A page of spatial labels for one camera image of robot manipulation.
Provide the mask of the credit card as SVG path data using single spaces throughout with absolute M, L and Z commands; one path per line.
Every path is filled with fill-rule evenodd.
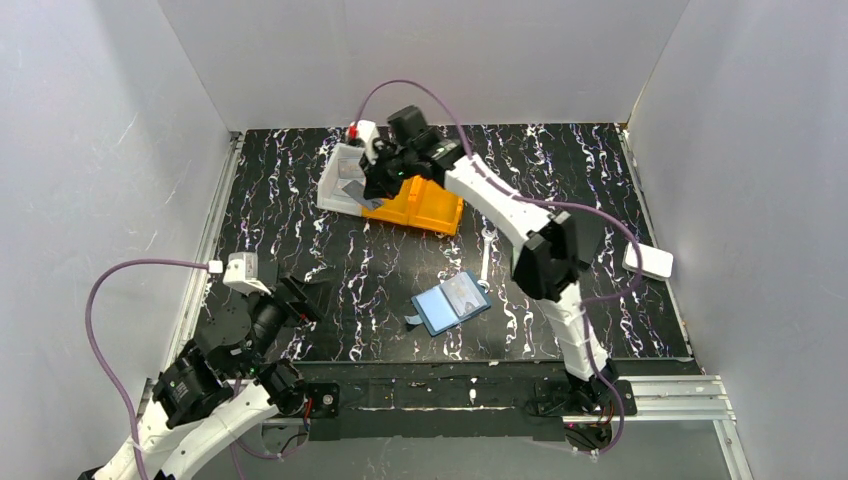
M 338 165 L 338 175 L 340 179 L 361 179 L 364 177 L 364 173 L 357 162 L 354 163 L 340 163 Z
M 383 200 L 380 198 L 366 199 L 364 196 L 365 186 L 358 180 L 348 182 L 342 188 L 342 191 L 368 211 L 376 210 L 384 204 Z

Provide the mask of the blue card holder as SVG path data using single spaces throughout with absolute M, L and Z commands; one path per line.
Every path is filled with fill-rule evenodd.
M 475 318 L 492 306 L 488 291 L 469 271 L 450 277 L 411 298 L 415 313 L 405 317 L 406 326 L 423 326 L 432 337 Z

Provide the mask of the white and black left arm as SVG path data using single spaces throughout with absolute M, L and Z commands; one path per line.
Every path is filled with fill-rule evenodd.
M 83 479 L 191 479 L 248 430 L 274 416 L 303 425 L 337 414 L 339 388 L 310 383 L 291 361 L 269 361 L 283 328 L 308 325 L 326 314 L 321 282 L 289 275 L 268 291 L 245 286 L 243 303 L 224 314 L 236 319 L 229 334 L 200 332 L 154 382 L 142 415 L 132 413 L 131 433 L 104 465 Z

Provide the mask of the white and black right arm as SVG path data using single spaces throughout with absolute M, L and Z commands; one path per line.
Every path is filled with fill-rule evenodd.
M 548 411 L 610 407 L 624 415 L 617 368 L 600 345 L 581 297 L 573 216 L 523 198 L 473 153 L 466 136 L 442 135 L 414 105 L 390 116 L 388 126 L 390 137 L 366 134 L 357 122 L 347 129 L 347 144 L 363 150 L 358 164 L 365 177 L 364 197 L 393 199 L 406 180 L 422 178 L 481 213 L 511 243 L 511 279 L 536 301 L 560 348 L 570 391 Z

